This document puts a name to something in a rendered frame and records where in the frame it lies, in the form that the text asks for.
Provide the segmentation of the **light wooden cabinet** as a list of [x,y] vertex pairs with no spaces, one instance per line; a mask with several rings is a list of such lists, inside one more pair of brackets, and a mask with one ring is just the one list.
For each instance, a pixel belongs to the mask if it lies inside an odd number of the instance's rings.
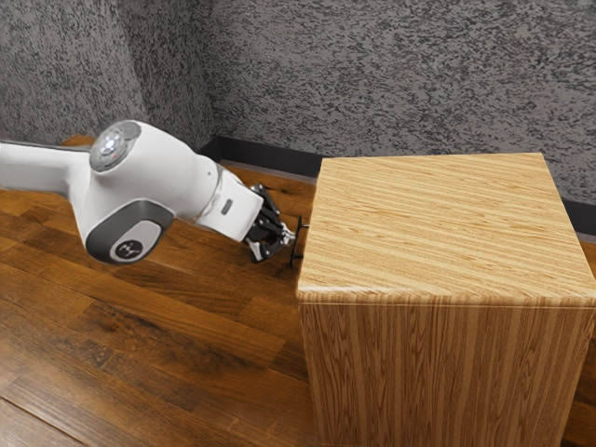
[[297,283],[320,447],[559,447],[596,279],[539,153],[322,161]]

